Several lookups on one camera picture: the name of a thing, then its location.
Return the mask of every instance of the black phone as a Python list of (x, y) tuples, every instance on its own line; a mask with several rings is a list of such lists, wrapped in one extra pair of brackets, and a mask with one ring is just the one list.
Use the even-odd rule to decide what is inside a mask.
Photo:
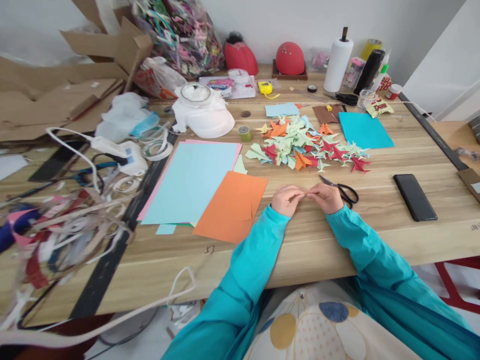
[(430, 205), (427, 196), (413, 174), (394, 175), (393, 179), (413, 220), (420, 222), (438, 219), (434, 208)]
[[(68, 141), (68, 146), (84, 153), (90, 146), (88, 141)], [(46, 183), (62, 176), (79, 158), (79, 155), (65, 146), (61, 146), (28, 179), (29, 182)]]

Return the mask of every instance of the glass cup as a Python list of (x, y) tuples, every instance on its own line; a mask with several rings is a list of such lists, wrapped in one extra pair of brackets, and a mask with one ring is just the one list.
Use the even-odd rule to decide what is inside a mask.
[(360, 109), (366, 109), (375, 99), (375, 91), (369, 88), (364, 88), (360, 91), (358, 103), (356, 104)]

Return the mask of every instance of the red chair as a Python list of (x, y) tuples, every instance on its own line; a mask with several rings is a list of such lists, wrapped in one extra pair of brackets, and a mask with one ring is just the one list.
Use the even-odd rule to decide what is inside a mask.
[(455, 286), (454, 282), (452, 281), (452, 278), (449, 275), (449, 272), (445, 268), (445, 263), (455, 264), (455, 265), (460, 265), (467, 268), (480, 270), (480, 256), (467, 257), (464, 259), (449, 260), (449, 261), (435, 263), (435, 267), (438, 270), (438, 273), (440, 274), (441, 280), (443, 281), (445, 288), (448, 291), (448, 294), (450, 295), (450, 297), (440, 296), (440, 299), (442, 299), (445, 302), (445, 304), (451, 307), (459, 308), (459, 309), (480, 315), (480, 305), (467, 302), (462, 299), (462, 297), (460, 296), (457, 290), (457, 287)]

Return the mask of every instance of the hand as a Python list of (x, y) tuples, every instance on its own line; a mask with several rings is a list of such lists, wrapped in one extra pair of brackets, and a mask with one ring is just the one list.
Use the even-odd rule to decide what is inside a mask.
[(340, 191), (334, 186), (318, 183), (305, 194), (307, 198), (315, 200), (325, 214), (335, 214), (344, 207)]
[(305, 192), (295, 185), (280, 185), (271, 199), (271, 208), (277, 213), (291, 218)]

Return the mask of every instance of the person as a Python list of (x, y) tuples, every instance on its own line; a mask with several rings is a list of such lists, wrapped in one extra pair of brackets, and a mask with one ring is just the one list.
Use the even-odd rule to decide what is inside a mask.
[[(264, 291), (297, 205), (315, 201), (357, 276)], [(283, 185), (233, 251), (170, 359), (480, 359), (480, 337), (361, 217), (336, 187)]]

